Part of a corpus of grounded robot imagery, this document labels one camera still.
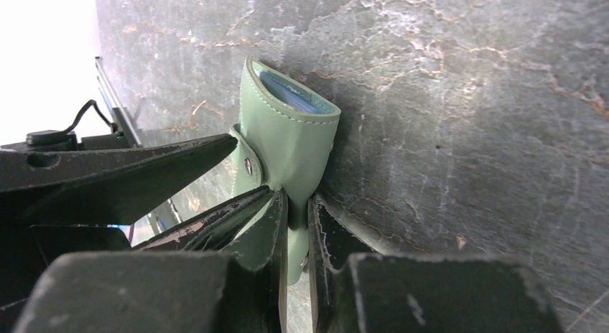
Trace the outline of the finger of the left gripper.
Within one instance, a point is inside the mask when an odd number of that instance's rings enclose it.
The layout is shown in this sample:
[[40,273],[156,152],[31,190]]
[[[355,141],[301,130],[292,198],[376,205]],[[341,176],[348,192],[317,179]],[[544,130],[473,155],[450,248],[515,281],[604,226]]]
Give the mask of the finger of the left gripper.
[[130,225],[224,160],[224,133],[165,146],[1,153],[2,225]]

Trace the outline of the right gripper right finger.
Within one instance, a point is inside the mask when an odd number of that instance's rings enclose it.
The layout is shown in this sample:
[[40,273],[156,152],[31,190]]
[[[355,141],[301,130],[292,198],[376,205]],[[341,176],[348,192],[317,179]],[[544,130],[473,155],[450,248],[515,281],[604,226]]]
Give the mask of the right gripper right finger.
[[549,292],[504,255],[398,253],[364,243],[309,199],[315,332],[561,332]]

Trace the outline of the green card holder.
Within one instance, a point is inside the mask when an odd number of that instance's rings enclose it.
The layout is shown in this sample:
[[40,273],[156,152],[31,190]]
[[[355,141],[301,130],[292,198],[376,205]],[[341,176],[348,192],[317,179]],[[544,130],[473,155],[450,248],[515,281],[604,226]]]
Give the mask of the green card holder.
[[232,195],[262,185],[288,199],[287,282],[298,282],[308,253],[307,203],[325,172],[341,110],[253,56],[243,64]]

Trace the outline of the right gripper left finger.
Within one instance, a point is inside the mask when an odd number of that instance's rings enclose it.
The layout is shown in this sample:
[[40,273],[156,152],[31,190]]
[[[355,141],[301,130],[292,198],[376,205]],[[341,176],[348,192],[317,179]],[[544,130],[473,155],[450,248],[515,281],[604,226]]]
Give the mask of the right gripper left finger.
[[15,332],[284,332],[284,190],[259,187],[203,215],[181,248],[68,253],[41,275]]

